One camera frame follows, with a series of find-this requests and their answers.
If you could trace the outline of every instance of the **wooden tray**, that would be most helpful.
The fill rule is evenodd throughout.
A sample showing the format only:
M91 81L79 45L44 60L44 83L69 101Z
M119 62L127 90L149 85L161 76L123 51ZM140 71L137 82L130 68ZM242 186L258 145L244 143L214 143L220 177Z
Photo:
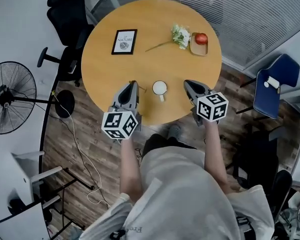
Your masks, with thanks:
M208 38L208 43L206 44L197 44L196 43L196 32L192 33L191 39L190 39L190 51L195 54L195 55L200 55L200 56L206 56L208 54L208 45L209 45L209 38Z

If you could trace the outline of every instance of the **flower stem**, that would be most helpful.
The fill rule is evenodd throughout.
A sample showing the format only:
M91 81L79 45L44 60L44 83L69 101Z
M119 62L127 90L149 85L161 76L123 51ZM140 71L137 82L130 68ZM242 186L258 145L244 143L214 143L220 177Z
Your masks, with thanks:
M160 47L160 46L169 44L169 43L173 43L173 42L174 42L174 41L170 40L170 41L167 41L167 42L160 43L160 44L158 44L158 45L156 45L156 46L154 46L154 47L152 47L152 48L146 50L146 52L148 52L148 51L150 51L150 50L152 50L152 49L154 49L154 48L157 48L157 47Z

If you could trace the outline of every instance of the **red apple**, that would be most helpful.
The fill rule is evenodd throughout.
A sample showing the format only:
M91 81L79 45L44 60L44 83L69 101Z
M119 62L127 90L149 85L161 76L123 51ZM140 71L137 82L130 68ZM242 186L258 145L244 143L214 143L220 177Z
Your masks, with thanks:
M195 42L198 45L205 45L206 43L208 43L208 37L205 33L197 33L195 34Z

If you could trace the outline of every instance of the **black office chair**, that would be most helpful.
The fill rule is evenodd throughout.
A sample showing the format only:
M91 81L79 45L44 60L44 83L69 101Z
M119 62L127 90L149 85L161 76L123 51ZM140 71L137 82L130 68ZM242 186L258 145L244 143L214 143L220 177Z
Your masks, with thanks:
M39 57L37 67L44 60L59 63L57 78L59 81L75 81L78 87L81 79L81 58L85 43L94 29L88 24L85 10L85 0L48 0L51 7L47 17L53 24L61 43L67 46L61 59L47 54L44 48Z
M276 221L292 185L292 177L288 171L278 172L277 143L285 129L280 126L272 131L252 133L251 125L247 127L247 138L226 169L233 167L232 175L244 189L262 185ZM241 176L240 169L246 172L246 177Z

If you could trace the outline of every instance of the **shoe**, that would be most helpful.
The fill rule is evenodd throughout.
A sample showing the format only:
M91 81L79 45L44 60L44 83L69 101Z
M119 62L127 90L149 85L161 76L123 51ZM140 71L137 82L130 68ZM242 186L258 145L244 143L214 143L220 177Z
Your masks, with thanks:
M168 133L168 138L170 139L171 137L174 137L177 141L179 141L181 135L181 128L177 124L174 124L170 127L169 133Z

